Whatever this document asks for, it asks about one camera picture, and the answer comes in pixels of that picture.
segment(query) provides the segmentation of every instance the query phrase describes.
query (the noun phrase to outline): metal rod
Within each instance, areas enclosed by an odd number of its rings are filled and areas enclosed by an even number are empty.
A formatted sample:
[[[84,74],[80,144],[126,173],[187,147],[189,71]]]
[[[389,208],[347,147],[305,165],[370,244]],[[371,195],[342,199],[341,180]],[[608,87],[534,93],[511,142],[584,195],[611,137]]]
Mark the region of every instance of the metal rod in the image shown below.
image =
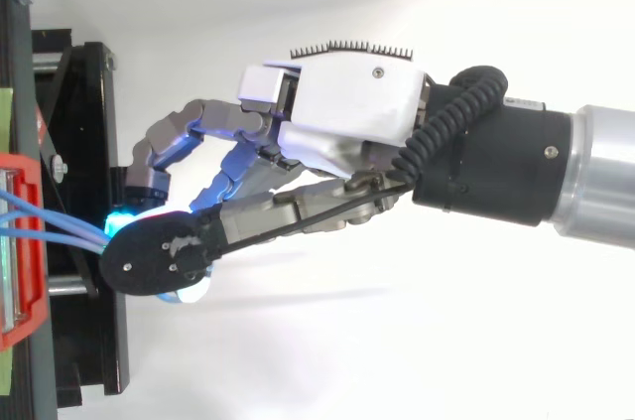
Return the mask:
[[[49,296],[70,296],[86,293],[86,286],[83,284],[81,276],[71,274],[51,276],[49,278]]]
[[[62,53],[37,53],[33,55],[33,72],[37,74],[58,70]]]

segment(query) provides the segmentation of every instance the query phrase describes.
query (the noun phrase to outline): black metal bracket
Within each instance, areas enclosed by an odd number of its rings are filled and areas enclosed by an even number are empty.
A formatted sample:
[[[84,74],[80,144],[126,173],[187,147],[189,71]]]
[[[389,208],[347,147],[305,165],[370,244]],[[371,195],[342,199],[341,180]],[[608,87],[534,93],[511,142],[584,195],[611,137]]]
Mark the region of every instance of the black metal bracket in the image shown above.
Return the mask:
[[[57,70],[35,76],[45,125],[45,207],[103,226],[123,191],[111,53],[101,43],[73,47],[70,41],[70,30],[33,32],[34,54],[61,55]],[[54,155],[68,166],[61,181],[52,171]],[[51,276],[78,273],[88,294],[51,299],[58,407],[80,405],[83,385],[103,384],[106,395],[121,393],[129,381],[124,296],[103,282],[97,255],[50,245],[48,256]]]

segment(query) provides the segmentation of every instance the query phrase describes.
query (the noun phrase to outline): black panel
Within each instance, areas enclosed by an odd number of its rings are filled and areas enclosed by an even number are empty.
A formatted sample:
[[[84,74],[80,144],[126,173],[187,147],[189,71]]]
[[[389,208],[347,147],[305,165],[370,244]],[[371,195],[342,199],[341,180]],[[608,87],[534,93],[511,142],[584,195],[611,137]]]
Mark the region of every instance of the black panel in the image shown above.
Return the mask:
[[[63,57],[54,76],[37,75],[38,102],[43,112],[52,109],[51,140],[68,164],[60,184],[47,177],[45,205],[96,226],[104,225],[122,192],[120,171],[114,169],[113,80],[105,63],[109,53],[100,43],[66,49],[67,61]],[[124,296],[103,282],[98,255],[73,256],[73,250],[59,245],[48,251],[52,275],[79,270],[98,290],[98,296],[52,299],[58,404],[80,405],[82,385],[103,384],[106,395],[121,393],[129,381]]]
[[[31,37],[34,53],[61,53],[71,46],[70,30],[34,30]]]
[[[0,0],[0,86],[13,87],[12,151],[39,158],[29,6]],[[51,322],[14,347],[11,394],[0,419],[58,418]]]

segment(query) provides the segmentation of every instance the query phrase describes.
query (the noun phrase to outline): blue cable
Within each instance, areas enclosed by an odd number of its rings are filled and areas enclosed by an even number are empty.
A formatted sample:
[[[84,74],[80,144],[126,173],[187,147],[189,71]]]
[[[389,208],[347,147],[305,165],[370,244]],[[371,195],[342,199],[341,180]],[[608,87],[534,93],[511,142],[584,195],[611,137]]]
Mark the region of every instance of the blue cable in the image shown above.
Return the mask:
[[[61,243],[76,246],[77,248],[86,249],[97,254],[103,253],[103,246],[99,246],[83,238],[68,236],[67,234],[47,233],[45,231],[37,231],[35,229],[0,228],[0,236],[41,239],[49,243]]]
[[[13,221],[17,218],[22,218],[23,216],[29,216],[29,214],[20,210],[9,211],[8,213],[2,214],[0,215],[0,227],[2,227],[4,223],[8,223],[9,221]]]
[[[104,238],[106,241],[110,241],[110,236],[108,236],[106,233],[104,233],[103,229],[100,229],[99,227],[95,226],[94,224],[90,224],[89,222],[84,221],[83,219],[75,218],[74,216],[71,216],[71,215],[66,214],[66,213],[61,213],[59,211],[46,210],[46,209],[44,209],[44,211],[49,213],[49,214],[52,214],[54,216],[61,216],[62,218],[70,221],[71,223],[74,223],[74,224],[76,224],[78,226],[82,226],[82,227],[92,231],[97,236],[100,236],[100,237]]]
[[[110,237],[106,235],[103,231],[99,230],[96,226],[90,226],[90,228],[86,227],[87,224],[85,221],[78,220],[77,218],[73,218],[72,216],[68,216],[64,213],[57,213],[56,211],[50,210],[42,210],[29,202],[22,200],[15,195],[12,195],[8,192],[0,190],[0,199],[5,200],[9,204],[17,207],[20,210],[26,211],[33,216],[37,216],[42,218],[44,221],[49,222],[50,224],[54,224],[55,226],[68,231],[72,234],[85,238],[93,243],[98,245],[108,244],[110,241]]]

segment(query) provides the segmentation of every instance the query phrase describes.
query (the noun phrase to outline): coiled black cable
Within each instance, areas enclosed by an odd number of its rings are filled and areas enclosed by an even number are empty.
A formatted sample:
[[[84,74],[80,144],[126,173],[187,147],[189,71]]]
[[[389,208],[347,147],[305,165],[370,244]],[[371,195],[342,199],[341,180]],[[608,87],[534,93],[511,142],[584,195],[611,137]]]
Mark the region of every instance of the coiled black cable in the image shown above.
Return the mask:
[[[501,70],[479,66],[463,70],[449,82],[465,91],[415,129],[394,159],[389,179],[413,187],[426,165],[456,135],[467,130],[488,112],[500,107],[507,91],[507,77]]]

